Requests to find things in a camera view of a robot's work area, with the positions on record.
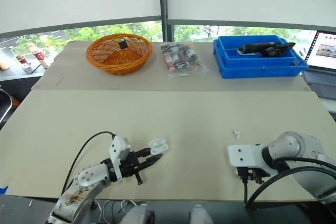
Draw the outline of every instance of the window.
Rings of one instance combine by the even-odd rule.
[[[287,42],[295,42],[294,50],[304,58],[314,39],[316,31],[284,28],[238,27],[238,26],[193,26],[174,25],[174,41],[210,41],[218,36],[277,35]]]
[[[54,58],[70,41],[94,41],[116,33],[137,34],[152,42],[162,41],[161,21],[83,27],[1,39],[0,57],[6,58],[9,65],[20,64],[10,50],[10,47],[14,47],[18,54],[25,55],[27,60],[35,59],[27,46],[29,42],[33,42],[46,57]]]

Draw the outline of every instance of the power drill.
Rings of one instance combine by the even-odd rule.
[[[258,52],[261,53],[263,57],[281,57],[294,45],[294,42],[284,45],[281,45],[279,42],[263,42],[256,44],[244,44],[239,48],[227,49],[224,51],[237,50],[241,54],[253,54]]]

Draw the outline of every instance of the laptop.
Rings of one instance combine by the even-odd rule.
[[[305,62],[309,69],[302,75],[318,97],[336,100],[336,33],[317,31]]]

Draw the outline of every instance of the plastic bag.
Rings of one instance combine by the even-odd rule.
[[[204,74],[208,68],[203,64],[192,41],[164,42],[160,44],[170,77]]]

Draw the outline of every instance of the laptop keyboard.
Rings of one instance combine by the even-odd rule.
[[[304,75],[307,82],[315,82],[336,87],[336,74],[305,71]]]

